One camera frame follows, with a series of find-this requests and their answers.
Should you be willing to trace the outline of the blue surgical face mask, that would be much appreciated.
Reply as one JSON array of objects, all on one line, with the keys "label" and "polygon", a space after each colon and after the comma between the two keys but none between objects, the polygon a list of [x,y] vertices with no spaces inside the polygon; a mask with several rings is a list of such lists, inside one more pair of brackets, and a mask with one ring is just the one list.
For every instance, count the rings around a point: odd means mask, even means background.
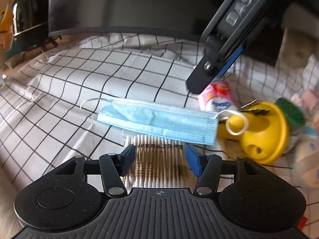
[{"label": "blue surgical face mask", "polygon": [[100,122],[136,133],[191,144],[213,146],[217,136],[219,115],[222,113],[230,113],[243,120],[243,127],[238,132],[231,129],[227,120],[225,127],[229,134],[239,136],[249,127],[249,120],[244,114],[229,109],[220,112],[193,111],[111,96],[87,99],[82,101],[80,106],[95,100],[105,101],[104,107],[97,114],[97,120]]}]

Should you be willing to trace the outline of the pink tissue packet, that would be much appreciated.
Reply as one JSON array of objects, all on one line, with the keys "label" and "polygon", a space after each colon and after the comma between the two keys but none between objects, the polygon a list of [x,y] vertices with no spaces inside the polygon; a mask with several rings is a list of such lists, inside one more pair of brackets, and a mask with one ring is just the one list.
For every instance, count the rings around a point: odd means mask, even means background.
[{"label": "pink tissue packet", "polygon": [[212,81],[198,95],[198,103],[202,111],[220,112],[222,110],[238,110],[232,97],[231,89],[224,80]]}]

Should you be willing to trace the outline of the cotton swab pack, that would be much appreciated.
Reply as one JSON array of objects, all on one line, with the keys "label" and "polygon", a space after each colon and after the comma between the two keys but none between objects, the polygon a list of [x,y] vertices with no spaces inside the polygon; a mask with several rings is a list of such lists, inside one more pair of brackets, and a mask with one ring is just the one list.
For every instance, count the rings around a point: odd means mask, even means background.
[{"label": "cotton swab pack", "polygon": [[128,174],[122,178],[127,188],[190,188],[197,177],[185,157],[185,143],[156,136],[127,136],[125,147],[134,145],[136,156]]}]

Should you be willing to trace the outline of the black monitor screen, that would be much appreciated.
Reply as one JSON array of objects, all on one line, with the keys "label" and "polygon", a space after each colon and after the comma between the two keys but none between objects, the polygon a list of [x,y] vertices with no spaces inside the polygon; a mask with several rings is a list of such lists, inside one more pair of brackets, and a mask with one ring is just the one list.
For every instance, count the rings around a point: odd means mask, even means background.
[{"label": "black monitor screen", "polygon": [[49,0],[49,33],[123,32],[197,41],[223,1]]}]

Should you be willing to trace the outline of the yellow plastic funnel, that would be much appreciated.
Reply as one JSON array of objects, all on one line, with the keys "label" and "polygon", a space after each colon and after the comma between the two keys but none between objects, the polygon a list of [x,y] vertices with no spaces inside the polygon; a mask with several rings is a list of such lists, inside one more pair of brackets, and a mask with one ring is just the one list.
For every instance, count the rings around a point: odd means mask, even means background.
[{"label": "yellow plastic funnel", "polygon": [[232,135],[226,129],[240,132],[244,127],[242,117],[232,115],[225,123],[220,123],[217,137],[238,141],[243,152],[259,164],[276,162],[284,153],[290,128],[284,112],[274,103],[261,101],[243,112],[248,119],[248,128],[240,135]]}]

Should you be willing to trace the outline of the green-lid glass jar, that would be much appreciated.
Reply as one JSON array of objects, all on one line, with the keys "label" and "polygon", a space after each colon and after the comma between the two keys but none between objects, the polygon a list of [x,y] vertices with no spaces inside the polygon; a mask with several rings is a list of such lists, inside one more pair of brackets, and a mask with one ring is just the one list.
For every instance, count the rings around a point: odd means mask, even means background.
[{"label": "green-lid glass jar", "polygon": [[283,97],[277,99],[275,104],[283,111],[291,134],[298,134],[306,123],[303,111],[290,100]]}]

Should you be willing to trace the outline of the red paper piece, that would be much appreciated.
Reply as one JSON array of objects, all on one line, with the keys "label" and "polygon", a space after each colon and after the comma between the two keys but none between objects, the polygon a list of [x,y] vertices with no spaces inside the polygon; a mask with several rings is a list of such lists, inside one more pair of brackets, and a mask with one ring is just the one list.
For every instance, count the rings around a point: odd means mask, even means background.
[{"label": "red paper piece", "polygon": [[305,216],[302,216],[302,218],[297,226],[298,230],[302,231],[304,229],[304,227],[306,226],[307,221],[308,221],[308,218]]}]

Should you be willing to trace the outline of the blue white paper packet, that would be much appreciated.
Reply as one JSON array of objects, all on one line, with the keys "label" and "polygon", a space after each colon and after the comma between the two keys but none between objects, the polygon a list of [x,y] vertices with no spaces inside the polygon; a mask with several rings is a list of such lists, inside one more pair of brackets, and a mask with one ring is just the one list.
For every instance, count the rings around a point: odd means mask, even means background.
[{"label": "blue white paper packet", "polygon": [[315,128],[304,126],[301,129],[299,138],[301,140],[310,139],[310,140],[317,140],[318,139],[318,132]]}]

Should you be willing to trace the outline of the dark kettle on shelf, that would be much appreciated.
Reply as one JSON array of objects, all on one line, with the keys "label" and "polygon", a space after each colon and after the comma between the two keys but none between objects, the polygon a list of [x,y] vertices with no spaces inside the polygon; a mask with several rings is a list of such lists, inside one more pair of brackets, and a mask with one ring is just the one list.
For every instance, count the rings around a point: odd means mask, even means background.
[{"label": "dark kettle on shelf", "polygon": [[35,48],[46,49],[46,44],[56,45],[49,37],[49,0],[13,0],[9,7],[12,15],[13,37],[5,50],[7,59]]}]

